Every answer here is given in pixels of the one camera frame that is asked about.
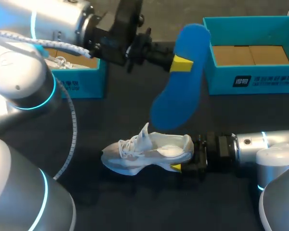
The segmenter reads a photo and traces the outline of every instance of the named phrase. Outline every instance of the shoelace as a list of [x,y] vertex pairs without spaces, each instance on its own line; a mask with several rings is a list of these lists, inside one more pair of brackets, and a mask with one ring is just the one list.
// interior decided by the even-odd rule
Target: shoelace
[[72,64],[68,61],[66,61],[65,57],[58,56],[54,59],[54,61],[58,64],[60,69],[71,69]]
[[136,157],[144,156],[144,154],[141,154],[141,152],[135,152],[135,141],[137,140],[137,137],[138,135],[133,136],[130,140],[127,141],[118,141],[119,153],[121,158],[127,158],[130,155]]

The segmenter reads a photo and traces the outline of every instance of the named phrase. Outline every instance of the cable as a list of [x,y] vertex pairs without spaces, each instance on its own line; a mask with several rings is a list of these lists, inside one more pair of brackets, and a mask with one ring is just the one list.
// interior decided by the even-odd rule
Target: cable
[[13,34],[11,32],[8,31],[0,31],[0,37],[4,37],[7,39],[12,39],[15,41],[19,41],[19,42],[26,42],[26,43],[30,43],[30,44],[35,44],[35,45],[41,45],[43,47],[47,47],[47,48],[56,48],[56,49],[64,49],[64,50],[68,50],[68,51],[74,51],[78,54],[81,54],[87,58],[91,58],[92,56],[89,54],[90,51],[87,49],[84,49],[82,47],[78,47],[69,43],[65,43],[65,42],[58,42],[58,41],[50,41],[50,40],[42,40],[42,39],[31,39],[31,38],[27,38],[18,34]]
[[67,156],[67,159],[64,163],[64,165],[62,166],[62,168],[59,170],[59,172],[54,176],[54,180],[58,180],[59,177],[65,172],[66,168],[68,167],[69,163],[71,162],[71,159],[73,158],[74,155],[74,150],[76,147],[76,141],[77,141],[77,120],[76,120],[76,112],[75,112],[75,108],[73,105],[73,101],[71,99],[71,97],[68,94],[68,91],[65,89],[65,87],[63,86],[63,84],[61,84],[61,82],[56,78],[56,81],[58,83],[58,85],[60,86],[61,90],[63,91],[63,93],[66,95],[67,98],[67,102],[69,105],[69,108],[71,110],[71,115],[72,115],[72,124],[73,124],[73,136],[72,136],[72,144],[71,144],[71,148],[69,150],[69,154]]

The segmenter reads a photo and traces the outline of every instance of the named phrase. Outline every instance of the open box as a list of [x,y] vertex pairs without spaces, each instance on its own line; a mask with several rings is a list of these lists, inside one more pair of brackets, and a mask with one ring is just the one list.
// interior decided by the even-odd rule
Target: open box
[[64,85],[72,99],[102,98],[105,90],[106,62],[100,59],[89,59],[85,56],[74,56],[54,49],[46,49],[50,56],[62,56],[72,64],[89,67],[88,69],[58,69],[52,70]]
[[289,93],[289,16],[204,18],[211,95]]

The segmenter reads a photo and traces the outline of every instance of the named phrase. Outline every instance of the shoe tongue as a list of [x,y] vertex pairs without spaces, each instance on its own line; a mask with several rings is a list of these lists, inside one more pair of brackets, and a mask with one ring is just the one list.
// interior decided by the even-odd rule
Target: shoe tongue
[[140,131],[136,141],[135,141],[135,151],[136,152],[143,152],[152,149],[153,144],[150,140],[149,133],[148,133],[148,126],[147,123],[144,128]]

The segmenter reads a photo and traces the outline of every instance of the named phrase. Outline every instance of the blue cardboard box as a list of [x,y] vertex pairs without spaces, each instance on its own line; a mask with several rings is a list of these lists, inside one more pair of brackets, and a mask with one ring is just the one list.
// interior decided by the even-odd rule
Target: blue cardboard box
[[97,67],[93,69],[62,69],[52,72],[72,99],[83,99],[104,97],[106,70],[106,62],[99,59]]
[[205,75],[211,95],[289,93],[289,64],[217,65],[214,46],[282,46],[289,61],[289,16],[212,17]]
[[64,85],[72,99],[103,98],[107,63],[100,59],[74,56],[55,49],[46,49],[52,57],[63,57],[67,62],[89,67],[88,69],[54,69],[54,76]]

